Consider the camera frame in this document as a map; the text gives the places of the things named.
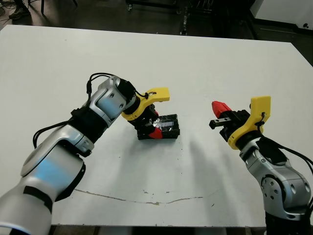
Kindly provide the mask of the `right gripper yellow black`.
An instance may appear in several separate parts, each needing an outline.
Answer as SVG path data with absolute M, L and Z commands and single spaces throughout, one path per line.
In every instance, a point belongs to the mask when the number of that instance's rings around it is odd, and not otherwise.
M 210 120 L 213 130 L 222 127 L 220 135 L 232 149 L 243 149 L 250 141 L 261 137 L 263 125 L 270 117 L 271 97 L 253 97 L 250 111 L 233 111 L 225 103 L 212 102 L 215 119 Z

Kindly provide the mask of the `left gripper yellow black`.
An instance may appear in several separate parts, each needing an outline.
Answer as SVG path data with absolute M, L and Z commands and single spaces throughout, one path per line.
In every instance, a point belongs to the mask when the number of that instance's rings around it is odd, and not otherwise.
M 134 126 L 139 137 L 162 139 L 162 131 L 154 126 L 154 122 L 160 117 L 154 103 L 170 100 L 169 89 L 166 87 L 152 88 L 144 94 L 134 92 L 132 102 L 122 112 L 122 117 Z

